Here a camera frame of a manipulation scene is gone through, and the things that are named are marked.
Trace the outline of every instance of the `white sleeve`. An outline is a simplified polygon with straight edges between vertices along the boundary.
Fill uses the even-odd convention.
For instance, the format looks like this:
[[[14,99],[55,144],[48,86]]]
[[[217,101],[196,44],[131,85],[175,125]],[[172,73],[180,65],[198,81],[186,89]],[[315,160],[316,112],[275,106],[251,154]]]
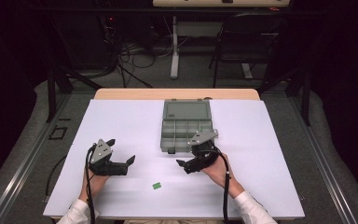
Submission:
[[[89,224],[90,220],[90,209],[89,205],[85,202],[76,199],[69,210],[66,212],[65,216],[61,218],[58,224]]]
[[[258,203],[247,191],[238,195],[234,202],[245,224],[276,223],[263,205]]]

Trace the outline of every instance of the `small green object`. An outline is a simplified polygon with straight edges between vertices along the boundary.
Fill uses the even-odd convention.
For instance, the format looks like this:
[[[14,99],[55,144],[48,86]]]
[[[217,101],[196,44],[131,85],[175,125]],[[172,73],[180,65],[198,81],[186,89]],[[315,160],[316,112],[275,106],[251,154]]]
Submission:
[[[161,188],[161,184],[159,182],[153,185],[153,189],[159,189],[159,188]]]

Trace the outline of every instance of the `cable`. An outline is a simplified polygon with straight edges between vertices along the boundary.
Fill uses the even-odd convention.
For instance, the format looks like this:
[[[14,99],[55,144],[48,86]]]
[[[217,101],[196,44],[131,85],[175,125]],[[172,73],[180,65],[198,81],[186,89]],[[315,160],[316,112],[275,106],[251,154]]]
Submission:
[[[185,42],[186,42],[189,38],[190,38],[190,37],[187,36],[187,37],[185,38],[185,40],[183,40],[182,43],[178,44],[178,48],[181,47],[183,44],[185,44]],[[170,51],[168,51],[168,53],[166,53],[166,54],[164,54],[164,55],[159,55],[158,57],[161,57],[161,58],[162,58],[162,57],[168,56],[168,55],[171,54],[171,51],[172,51],[172,50],[173,50],[173,46],[170,47]]]
[[[50,174],[48,175],[48,181],[47,181],[46,190],[45,190],[45,200],[46,200],[46,198],[49,196],[49,195],[48,195],[48,188],[49,188],[49,185],[50,185],[51,177],[53,176],[54,171],[55,171],[55,169],[57,169],[58,165],[60,165],[60,163],[61,163],[63,160],[65,160],[66,156],[67,156],[67,155],[65,155],[64,157],[62,157],[62,158],[54,165],[54,167],[53,167],[53,168],[51,169],[51,171],[50,171]]]
[[[122,53],[119,54],[119,58],[120,58],[120,60],[121,60],[122,62],[128,63],[128,62],[130,61],[130,57],[131,57],[131,54],[130,54],[130,46],[131,46],[131,45],[134,45],[134,44],[132,43],[132,44],[129,44],[129,45],[123,45],[122,51],[124,51],[125,53],[122,52]],[[124,59],[122,58],[122,56],[128,56],[128,59],[127,59],[127,60],[124,60]]]
[[[150,67],[150,66],[152,66],[152,65],[154,64],[154,62],[156,61],[156,55],[155,55],[153,52],[151,52],[151,51],[147,51],[147,52],[151,53],[151,55],[152,55],[152,62],[151,62],[151,64],[146,65],[146,66],[136,65],[136,64],[135,64],[135,61],[134,61],[134,58],[135,58],[135,57],[132,56],[131,62],[132,62],[132,64],[133,64],[134,67],[137,67],[137,68],[148,68],[148,67]]]
[[[117,71],[118,71],[118,73],[123,77],[123,85],[124,85],[124,88],[127,87],[127,85],[129,84],[129,82],[130,82],[130,80],[131,80],[132,77],[135,78],[136,80],[138,80],[139,82],[143,83],[147,88],[153,88],[152,85],[150,85],[150,84],[148,84],[147,82],[141,80],[140,78],[136,77],[136,76],[133,74],[133,72],[134,72],[134,70],[135,70],[135,69],[134,69],[135,65],[134,65],[133,63],[129,63],[130,58],[131,58],[131,56],[132,56],[132,55],[130,54],[129,46],[124,46],[124,48],[125,48],[125,50],[127,51],[128,54],[122,54],[122,53],[119,54],[118,63],[117,63],[118,68],[121,69],[121,72],[120,72],[119,69],[118,69]],[[129,56],[129,59],[128,59],[126,62],[125,62],[125,61],[122,59],[122,57],[121,57],[121,56],[123,56],[123,55],[128,55],[128,56]],[[132,66],[132,71],[131,71],[131,72],[128,71],[128,70],[124,67],[124,63],[123,63],[123,62],[124,62],[124,63],[129,63],[129,64]],[[125,81],[124,72],[126,72],[128,75],[130,75],[130,78],[129,78],[128,81]]]
[[[219,156],[223,159],[223,162],[225,163],[225,166],[226,166],[225,191],[224,191],[224,197],[223,197],[223,217],[225,220],[225,224],[228,224],[227,201],[228,201],[229,179],[231,177],[229,176],[229,166],[228,166],[228,162],[227,162],[225,156],[218,148],[217,148],[217,152],[218,152]]]
[[[169,26],[168,23],[167,23],[167,20],[165,19],[165,17],[163,17],[163,18],[164,18],[165,25],[167,26],[167,30],[168,30],[168,32],[170,33],[170,37],[171,37],[171,49],[170,49],[170,51],[166,54],[166,55],[168,55],[168,54],[170,54],[171,51],[173,50],[173,34],[172,34],[172,32],[171,32],[170,26]]]
[[[86,156],[86,165],[84,167],[84,172],[86,173],[86,181],[87,181],[87,204],[89,205],[89,214],[91,219],[91,224],[95,224],[95,211],[94,211],[94,202],[92,201],[92,191],[91,191],[91,184],[90,184],[90,177],[89,177],[89,165],[90,165],[90,153],[95,150],[96,145],[92,146],[89,151],[87,152]]]

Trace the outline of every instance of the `hand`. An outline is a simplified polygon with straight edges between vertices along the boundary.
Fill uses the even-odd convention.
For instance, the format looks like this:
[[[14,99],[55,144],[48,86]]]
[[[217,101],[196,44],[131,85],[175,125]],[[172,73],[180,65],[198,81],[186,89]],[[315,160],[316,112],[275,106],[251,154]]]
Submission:
[[[228,156],[223,153],[223,156],[225,157],[227,163],[228,163],[228,170],[229,170],[229,187],[228,187],[228,194],[232,198],[236,198],[238,195],[240,195],[242,192],[245,191],[243,186],[237,181],[237,179],[234,176],[234,173],[231,170],[231,166],[229,165]],[[219,156],[217,160],[207,168],[202,169],[202,171],[208,175],[214,183],[216,183],[218,186],[224,188],[225,187],[225,181],[226,181],[226,165],[223,159]]]
[[[97,196],[101,190],[103,190],[103,187],[109,179],[109,175],[95,175],[91,170],[89,170],[89,184],[91,186],[91,196],[95,197]],[[87,202],[88,196],[87,196],[87,179],[86,179],[86,172],[83,174],[83,186],[81,187],[79,199],[83,202]]]

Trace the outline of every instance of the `table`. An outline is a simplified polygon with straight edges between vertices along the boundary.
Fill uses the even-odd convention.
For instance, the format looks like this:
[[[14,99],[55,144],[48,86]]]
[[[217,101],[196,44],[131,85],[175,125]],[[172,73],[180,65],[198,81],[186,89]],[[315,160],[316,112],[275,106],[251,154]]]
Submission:
[[[100,218],[222,219],[223,190],[203,173],[187,175],[161,152],[163,99],[212,97],[215,144],[230,158],[236,177],[277,219],[304,216],[267,109],[255,90],[100,89],[76,134],[44,216],[61,217],[78,196],[87,149],[99,138],[116,138],[112,161],[136,155],[127,176],[111,177],[95,207]],[[159,182],[160,189],[153,189]],[[228,217],[240,218],[232,200]]]
[[[154,7],[289,7],[290,0],[233,0],[222,3],[221,0],[153,0]],[[216,36],[221,22],[179,22],[173,16],[172,21],[172,66],[171,78],[178,78],[179,49],[177,36]],[[249,64],[243,64],[246,78],[252,78]]]

